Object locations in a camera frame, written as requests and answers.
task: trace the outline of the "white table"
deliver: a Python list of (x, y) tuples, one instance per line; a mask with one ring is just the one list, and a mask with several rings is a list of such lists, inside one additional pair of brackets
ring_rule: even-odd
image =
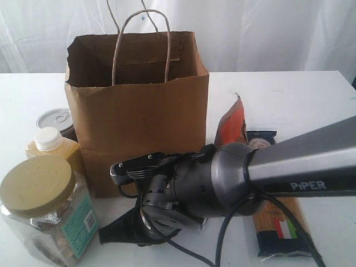
[[(0, 180), (25, 160), (24, 148), (36, 133), (43, 112), (67, 107), (65, 75), (0, 74)], [(220, 117), (241, 96), (248, 130), (277, 130), (277, 142), (356, 115), (356, 91), (337, 71), (211, 73), (207, 142), (214, 140)], [(102, 226), (127, 211), (132, 200), (95, 200)], [(356, 263), (356, 197), (301, 199), (301, 205), (319, 252), (327, 266)], [(221, 219), (208, 221), (203, 231), (182, 231), (174, 240), (211, 260)], [(30, 257), (0, 219), (0, 265), (47, 266)], [(256, 257), (253, 221), (231, 221), (223, 249), (223, 266), (316, 266), (311, 259)], [(132, 244), (90, 244), (80, 266), (205, 266), (167, 244), (139, 248)]]

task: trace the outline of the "jar label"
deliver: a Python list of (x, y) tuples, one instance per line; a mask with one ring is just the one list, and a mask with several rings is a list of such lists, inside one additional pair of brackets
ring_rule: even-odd
[(97, 229), (98, 222), (87, 193), (61, 229), (77, 259), (83, 254)]

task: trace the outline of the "green lid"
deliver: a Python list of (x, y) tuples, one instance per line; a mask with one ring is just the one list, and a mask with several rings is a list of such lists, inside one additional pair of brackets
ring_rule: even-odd
[(73, 193), (75, 175), (58, 156), (39, 156), (13, 168), (0, 186), (3, 205), (21, 217), (40, 217), (59, 208)]

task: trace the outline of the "white backdrop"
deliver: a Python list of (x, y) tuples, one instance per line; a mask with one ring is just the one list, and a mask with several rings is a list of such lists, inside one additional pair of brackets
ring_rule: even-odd
[[(146, 0), (173, 31), (195, 31), (209, 71), (356, 75), (355, 0)], [(140, 0), (110, 0), (122, 25)], [(161, 31), (164, 22), (152, 14)], [(127, 32), (151, 32), (147, 15)], [(75, 36), (116, 33), (105, 0), (0, 0), (0, 72), (64, 72)]]

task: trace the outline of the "italian flag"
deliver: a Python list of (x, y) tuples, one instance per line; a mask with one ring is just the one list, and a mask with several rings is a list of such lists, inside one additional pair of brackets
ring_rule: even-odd
[(281, 239), (294, 239), (296, 238), (296, 229), (290, 220), (280, 221), (277, 218), (273, 221), (274, 227)]

